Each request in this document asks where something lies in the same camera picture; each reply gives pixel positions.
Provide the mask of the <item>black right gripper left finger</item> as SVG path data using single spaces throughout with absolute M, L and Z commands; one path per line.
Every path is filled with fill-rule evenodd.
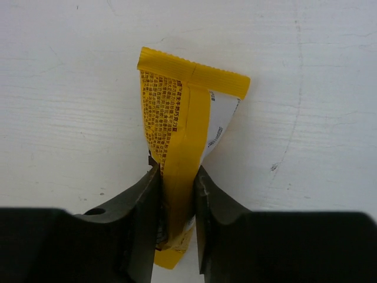
M 150 282 L 160 169 L 83 214 L 1 209 L 2 282 Z

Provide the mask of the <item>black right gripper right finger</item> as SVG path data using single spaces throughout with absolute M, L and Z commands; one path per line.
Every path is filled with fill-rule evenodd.
M 365 213 L 251 211 L 203 167 L 194 203 L 206 282 L 376 281 L 376 223 Z

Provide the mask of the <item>yellow snack bar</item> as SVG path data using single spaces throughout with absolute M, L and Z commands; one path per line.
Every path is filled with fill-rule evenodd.
M 147 47 L 141 49 L 137 68 L 144 135 L 160 166 L 163 191 L 154 262 L 173 269 L 195 227 L 194 179 L 245 99 L 251 80 Z

